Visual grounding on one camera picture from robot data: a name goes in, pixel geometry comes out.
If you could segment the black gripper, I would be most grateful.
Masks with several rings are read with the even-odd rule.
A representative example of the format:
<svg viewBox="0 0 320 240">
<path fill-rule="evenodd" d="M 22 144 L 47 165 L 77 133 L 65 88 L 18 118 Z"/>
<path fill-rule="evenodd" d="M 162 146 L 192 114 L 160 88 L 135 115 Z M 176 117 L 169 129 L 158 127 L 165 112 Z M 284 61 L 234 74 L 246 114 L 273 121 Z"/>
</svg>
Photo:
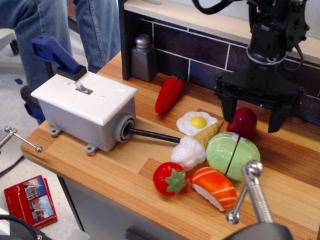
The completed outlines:
<svg viewBox="0 0 320 240">
<path fill-rule="evenodd" d="M 215 75 L 214 94 L 221 100 L 223 118 L 233 123 L 237 102 L 272 107 L 268 133 L 278 132 L 292 108 L 299 108 L 307 90 L 279 74 L 279 64 L 262 65 L 251 61 L 247 68 Z"/>
</svg>

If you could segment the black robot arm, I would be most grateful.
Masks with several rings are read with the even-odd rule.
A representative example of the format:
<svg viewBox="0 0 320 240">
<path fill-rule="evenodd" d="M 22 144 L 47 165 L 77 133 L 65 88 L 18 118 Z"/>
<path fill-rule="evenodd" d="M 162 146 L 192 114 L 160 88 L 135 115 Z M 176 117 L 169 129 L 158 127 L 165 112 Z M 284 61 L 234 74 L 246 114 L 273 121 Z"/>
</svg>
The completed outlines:
<svg viewBox="0 0 320 240">
<path fill-rule="evenodd" d="M 304 87 L 282 78 L 278 67 L 287 53 L 306 40 L 310 29 L 305 20 L 304 0 L 249 0 L 250 44 L 246 49 L 249 64 L 238 72 L 215 76 L 214 94 L 221 101 L 223 118 L 234 121 L 237 102 L 271 108 L 268 132 L 281 129 L 289 115 L 298 110 L 307 91 Z"/>
</svg>

